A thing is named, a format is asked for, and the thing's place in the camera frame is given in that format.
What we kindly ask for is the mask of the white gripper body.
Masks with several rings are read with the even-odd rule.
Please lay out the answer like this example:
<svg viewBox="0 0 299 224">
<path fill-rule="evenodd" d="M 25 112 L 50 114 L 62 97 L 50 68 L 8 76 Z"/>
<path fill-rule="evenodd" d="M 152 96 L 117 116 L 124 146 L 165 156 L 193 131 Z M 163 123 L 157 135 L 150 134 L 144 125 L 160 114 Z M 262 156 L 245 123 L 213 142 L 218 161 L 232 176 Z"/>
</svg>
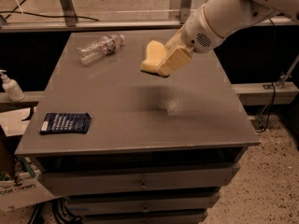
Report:
<svg viewBox="0 0 299 224">
<path fill-rule="evenodd" d="M 181 37 L 187 45 L 194 47 L 194 51 L 198 53 L 209 52 L 224 41 L 224 38 L 209 26 L 204 5 L 201 5 L 185 21 Z"/>
</svg>

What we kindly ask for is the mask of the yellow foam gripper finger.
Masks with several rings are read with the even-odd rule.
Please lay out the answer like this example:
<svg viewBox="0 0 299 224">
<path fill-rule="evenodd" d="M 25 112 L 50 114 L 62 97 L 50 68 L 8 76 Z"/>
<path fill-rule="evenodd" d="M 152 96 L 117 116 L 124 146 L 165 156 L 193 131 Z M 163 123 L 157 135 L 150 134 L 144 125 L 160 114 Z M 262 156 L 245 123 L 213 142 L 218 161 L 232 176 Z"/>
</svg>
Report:
<svg viewBox="0 0 299 224">
<path fill-rule="evenodd" d="M 174 51 L 175 49 L 188 49 L 188 45 L 182 39 L 182 31 L 182 28 L 177 30 L 176 33 L 165 43 L 164 47 L 167 51 Z"/>
<path fill-rule="evenodd" d="M 161 77 L 168 77 L 174 71 L 188 64 L 192 59 L 192 50 L 181 46 L 176 46 L 170 49 L 156 69 L 156 72 Z"/>
</svg>

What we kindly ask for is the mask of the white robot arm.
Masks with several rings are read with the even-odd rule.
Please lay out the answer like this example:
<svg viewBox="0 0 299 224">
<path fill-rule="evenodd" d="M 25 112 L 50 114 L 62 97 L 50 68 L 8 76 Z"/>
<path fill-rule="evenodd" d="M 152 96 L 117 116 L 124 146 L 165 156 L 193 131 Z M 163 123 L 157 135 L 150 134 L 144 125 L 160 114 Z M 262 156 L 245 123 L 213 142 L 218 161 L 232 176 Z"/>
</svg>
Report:
<svg viewBox="0 0 299 224">
<path fill-rule="evenodd" d="M 209 52 L 236 31 L 279 13 L 298 21 L 299 0 L 207 0 L 165 44 L 156 73 L 167 77 L 188 64 L 194 52 Z"/>
</svg>

